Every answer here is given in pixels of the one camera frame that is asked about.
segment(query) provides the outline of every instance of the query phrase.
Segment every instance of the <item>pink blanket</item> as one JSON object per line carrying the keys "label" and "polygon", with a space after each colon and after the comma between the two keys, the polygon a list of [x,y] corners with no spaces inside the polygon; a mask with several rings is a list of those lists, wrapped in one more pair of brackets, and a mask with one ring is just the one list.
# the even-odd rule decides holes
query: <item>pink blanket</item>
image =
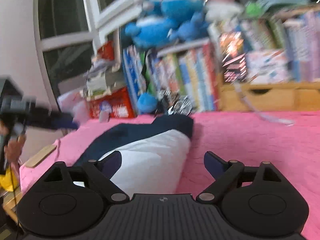
{"label": "pink blanket", "polygon": [[[310,215],[303,230],[309,239],[320,235],[320,113],[272,113],[293,119],[293,126],[269,123],[253,113],[213,112],[195,114],[192,146],[177,193],[196,196],[213,182],[203,165],[204,153],[213,151],[225,160],[237,159],[258,166],[271,161],[307,200]],[[100,134],[120,122],[150,123],[152,117],[90,121],[78,131],[61,139],[59,154],[54,151],[35,169],[20,168],[21,189],[26,192],[55,161],[72,165]]]}

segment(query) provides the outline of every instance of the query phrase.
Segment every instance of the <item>red storage box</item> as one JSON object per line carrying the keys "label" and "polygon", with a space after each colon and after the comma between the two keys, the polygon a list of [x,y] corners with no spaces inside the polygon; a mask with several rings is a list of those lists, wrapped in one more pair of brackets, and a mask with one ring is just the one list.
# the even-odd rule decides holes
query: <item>red storage box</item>
{"label": "red storage box", "polygon": [[110,61],[115,60],[115,53],[113,50],[113,41],[107,41],[98,49],[97,52],[104,59],[108,59]]}
{"label": "red storage box", "polygon": [[99,118],[101,107],[110,107],[110,117],[134,118],[135,114],[131,106],[128,90],[126,87],[113,92],[110,96],[91,100],[88,102],[91,118]]}

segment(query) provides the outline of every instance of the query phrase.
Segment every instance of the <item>hand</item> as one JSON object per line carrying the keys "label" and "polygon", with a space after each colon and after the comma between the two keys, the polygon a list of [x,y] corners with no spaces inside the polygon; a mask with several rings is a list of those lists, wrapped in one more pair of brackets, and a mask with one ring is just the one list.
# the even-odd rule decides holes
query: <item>hand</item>
{"label": "hand", "polygon": [[[9,133],[8,128],[0,120],[0,134],[7,135]],[[22,153],[22,148],[26,142],[26,136],[20,135],[18,140],[12,139],[8,142],[8,145],[4,147],[4,154],[10,163],[16,163]]]}

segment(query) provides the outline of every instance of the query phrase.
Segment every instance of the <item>green plush toy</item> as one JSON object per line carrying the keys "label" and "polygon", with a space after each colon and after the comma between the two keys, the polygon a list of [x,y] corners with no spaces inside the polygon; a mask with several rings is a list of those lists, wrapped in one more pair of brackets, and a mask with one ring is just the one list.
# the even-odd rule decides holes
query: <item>green plush toy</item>
{"label": "green plush toy", "polygon": [[249,1],[245,6],[245,12],[249,17],[260,17],[263,14],[263,11],[260,5],[257,2]]}

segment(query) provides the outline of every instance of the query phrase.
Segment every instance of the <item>circular pad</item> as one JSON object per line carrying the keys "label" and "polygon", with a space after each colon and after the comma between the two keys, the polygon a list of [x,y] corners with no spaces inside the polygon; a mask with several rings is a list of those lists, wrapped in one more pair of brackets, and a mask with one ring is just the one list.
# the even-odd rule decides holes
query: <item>circular pad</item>
{"label": "circular pad", "polygon": [[281,237],[300,232],[308,218],[308,204],[293,187],[265,181],[227,193],[221,210],[238,230],[259,237]]}
{"label": "circular pad", "polygon": [[36,235],[78,234],[92,227],[104,210],[102,198],[88,188],[73,185],[52,192],[31,190],[20,200],[17,215],[22,227]]}
{"label": "circular pad", "polygon": [[67,194],[54,194],[40,201],[40,209],[51,216],[62,216],[71,212],[77,205],[74,197]]}
{"label": "circular pad", "polygon": [[261,215],[277,215],[286,208],[285,201],[271,194],[260,194],[249,200],[251,209]]}

